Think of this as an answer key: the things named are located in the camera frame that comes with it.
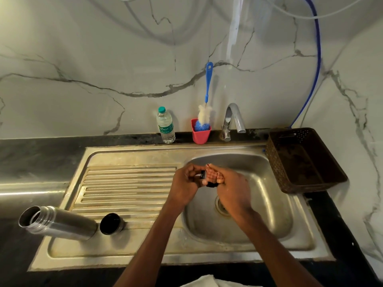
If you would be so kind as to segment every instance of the sink drain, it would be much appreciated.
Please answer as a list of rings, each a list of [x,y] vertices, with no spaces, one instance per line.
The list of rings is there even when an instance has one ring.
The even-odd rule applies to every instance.
[[[221,203],[221,201],[219,200],[219,197],[217,196],[216,200],[215,200],[215,205],[216,205],[216,209],[217,211],[224,215],[225,217],[230,217],[230,214],[229,212],[226,210],[226,208],[223,206],[223,204]]]

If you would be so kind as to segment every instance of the white marble backsplash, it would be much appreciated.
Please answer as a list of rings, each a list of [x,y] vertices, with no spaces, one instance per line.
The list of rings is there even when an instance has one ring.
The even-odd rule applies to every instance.
[[[372,1],[321,20],[325,68]],[[350,0],[314,2],[321,14]],[[0,0],[0,21],[0,138],[157,132],[159,106],[190,131],[208,61],[213,129],[231,102],[247,128],[286,126],[315,74],[314,22],[263,0]]]
[[[379,11],[383,8],[380,1]],[[324,72],[303,120],[314,128],[349,182],[329,189],[342,218],[383,279],[383,18],[360,32]],[[295,124],[302,123],[302,117]]]

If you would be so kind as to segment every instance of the white towel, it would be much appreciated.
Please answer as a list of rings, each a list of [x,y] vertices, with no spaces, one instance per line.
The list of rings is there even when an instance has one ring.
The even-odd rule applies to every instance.
[[[235,282],[215,279],[213,275],[205,275],[193,282],[182,285],[181,287],[261,287],[261,286],[242,285]]]

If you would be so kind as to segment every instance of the blue bottle brush handle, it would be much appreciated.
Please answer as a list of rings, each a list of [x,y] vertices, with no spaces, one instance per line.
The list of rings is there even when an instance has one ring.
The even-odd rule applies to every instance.
[[[205,96],[205,104],[208,103],[209,100],[209,86],[211,81],[211,76],[213,75],[213,62],[208,62],[206,64],[206,96]]]

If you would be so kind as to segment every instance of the pink cup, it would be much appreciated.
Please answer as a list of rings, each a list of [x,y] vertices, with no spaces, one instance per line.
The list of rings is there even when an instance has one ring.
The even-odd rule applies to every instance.
[[[193,141],[197,144],[205,144],[209,138],[211,127],[206,131],[194,131],[195,123],[198,119],[192,119]]]

